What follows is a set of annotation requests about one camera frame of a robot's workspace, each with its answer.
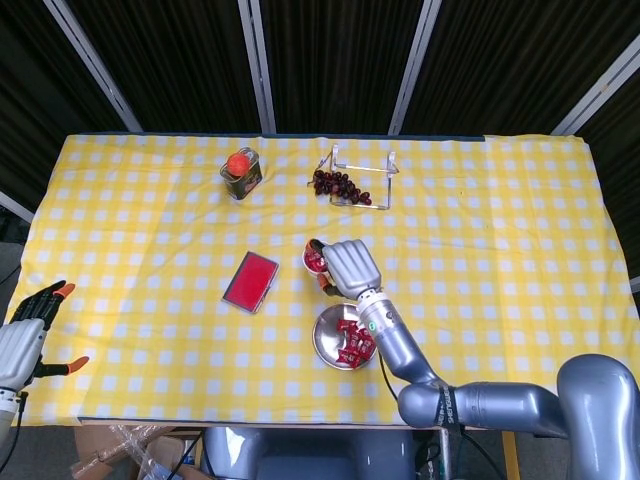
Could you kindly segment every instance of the floor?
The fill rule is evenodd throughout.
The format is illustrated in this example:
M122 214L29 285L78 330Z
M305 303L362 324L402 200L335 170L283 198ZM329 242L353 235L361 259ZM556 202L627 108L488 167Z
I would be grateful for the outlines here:
M4 318L6 304L17 282L22 246L0 243L0 319ZM499 432L473 432L472 435L500 465L504 465L502 440ZM517 436L520 478L522 480L565 480L568 445L565 441L536 439L531 435ZM451 439L453 464L458 465L459 479L494 480L498 478L486 460L467 442L458 459L459 440ZM0 446L0 459L4 460L8 445ZM13 457L2 475L2 480L46 478L70 479L70 467L78 461L73 430L65 427L24 428ZM109 480L129 478L131 465L123 461L108 477Z

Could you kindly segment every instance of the tin can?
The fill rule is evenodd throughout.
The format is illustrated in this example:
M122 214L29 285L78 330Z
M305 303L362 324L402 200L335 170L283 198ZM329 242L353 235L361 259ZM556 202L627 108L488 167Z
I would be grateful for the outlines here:
M260 162L258 161L260 156L255 150L245 147L238 150L237 153L246 155L249 158L249 171L242 177L236 177L229 173L227 164L225 163L220 169L220 175L224 179L229 195L236 200L242 200L262 181L262 171L260 170Z

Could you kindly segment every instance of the orange fingertip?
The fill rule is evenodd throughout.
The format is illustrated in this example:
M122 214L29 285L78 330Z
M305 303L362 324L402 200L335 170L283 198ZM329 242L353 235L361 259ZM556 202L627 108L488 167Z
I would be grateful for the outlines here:
M88 361L89 361L89 357L80 357L74 360L73 362L67 364L67 366L69 367L69 373L77 372L82 367L84 367Z
M67 283L64 287L59 288L58 290L53 292L53 294L60 295L62 298L67 298L69 295L71 295L71 292L73 292L75 288L75 283Z

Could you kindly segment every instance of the black curtain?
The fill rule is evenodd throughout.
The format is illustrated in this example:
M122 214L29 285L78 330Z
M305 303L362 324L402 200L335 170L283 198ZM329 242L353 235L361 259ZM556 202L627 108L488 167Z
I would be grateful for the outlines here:
M260 131L237 1L68 3L144 130Z
M629 275L640 275L640 72L578 131L591 148Z
M43 2L0 2L0 44L0 190L36 209L67 135L124 125Z
M422 1L260 3L278 133L386 134Z
M640 33L640 2L442 2L402 133L550 133Z

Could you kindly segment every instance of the red notebook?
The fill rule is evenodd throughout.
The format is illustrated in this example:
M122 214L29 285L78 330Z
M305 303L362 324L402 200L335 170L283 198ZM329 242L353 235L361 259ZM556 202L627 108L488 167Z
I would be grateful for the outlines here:
M247 252L233 276L223 300L255 313L271 287L278 264L253 252Z

